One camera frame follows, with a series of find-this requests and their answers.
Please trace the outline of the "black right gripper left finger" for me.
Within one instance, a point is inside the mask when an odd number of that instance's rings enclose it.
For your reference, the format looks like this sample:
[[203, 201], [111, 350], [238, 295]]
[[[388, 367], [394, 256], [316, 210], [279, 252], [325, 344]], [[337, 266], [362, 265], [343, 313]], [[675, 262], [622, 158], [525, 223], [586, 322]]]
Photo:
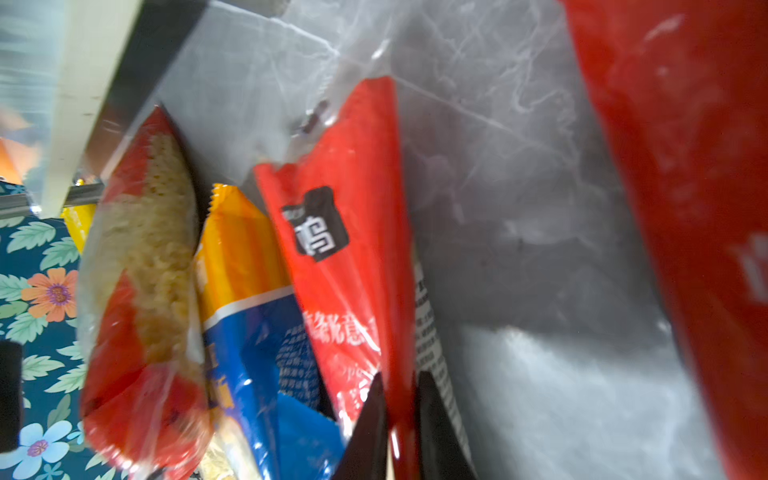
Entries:
[[365, 404], [332, 480], [385, 480], [388, 458], [387, 402], [381, 373]]

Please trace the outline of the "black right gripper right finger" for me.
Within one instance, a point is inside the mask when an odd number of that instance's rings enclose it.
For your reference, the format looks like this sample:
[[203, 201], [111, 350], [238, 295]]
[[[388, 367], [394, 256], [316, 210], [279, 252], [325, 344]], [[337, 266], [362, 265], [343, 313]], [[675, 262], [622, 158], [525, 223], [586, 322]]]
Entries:
[[432, 374], [418, 374], [418, 431], [421, 478], [476, 480], [463, 453]]

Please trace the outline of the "red spaghetti bag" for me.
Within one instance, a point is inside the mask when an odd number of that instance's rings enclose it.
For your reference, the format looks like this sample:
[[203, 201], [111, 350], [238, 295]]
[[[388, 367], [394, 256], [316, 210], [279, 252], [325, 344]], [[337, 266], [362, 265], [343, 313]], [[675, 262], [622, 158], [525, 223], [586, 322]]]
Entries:
[[419, 478], [416, 289], [394, 80], [358, 83], [309, 153], [254, 176], [344, 435], [380, 378], [395, 476]]

